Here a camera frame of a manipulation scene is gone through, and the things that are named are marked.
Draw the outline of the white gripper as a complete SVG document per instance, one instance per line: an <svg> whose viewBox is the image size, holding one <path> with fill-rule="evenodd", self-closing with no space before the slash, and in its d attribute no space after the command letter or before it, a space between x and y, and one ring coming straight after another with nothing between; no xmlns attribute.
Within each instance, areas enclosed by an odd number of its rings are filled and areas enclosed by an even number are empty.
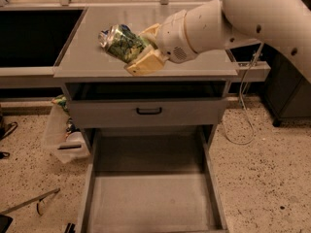
<svg viewBox="0 0 311 233"><path fill-rule="evenodd" d="M197 53L191 48L186 34L186 14L187 11L182 10L169 16L162 24L156 23L140 32L141 37L155 40L158 50L141 53L124 69L132 76L144 76L161 70L167 57L174 63L196 59Z"/></svg>

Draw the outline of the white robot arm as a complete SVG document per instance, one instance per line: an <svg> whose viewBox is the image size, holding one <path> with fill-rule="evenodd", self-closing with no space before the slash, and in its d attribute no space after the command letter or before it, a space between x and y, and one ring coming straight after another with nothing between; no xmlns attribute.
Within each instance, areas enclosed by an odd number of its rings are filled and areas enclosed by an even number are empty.
<svg viewBox="0 0 311 233"><path fill-rule="evenodd" d="M260 41L281 52L311 82L311 11L301 0L211 0L145 29L155 43L125 67L133 76L184 63L205 51Z"/></svg>

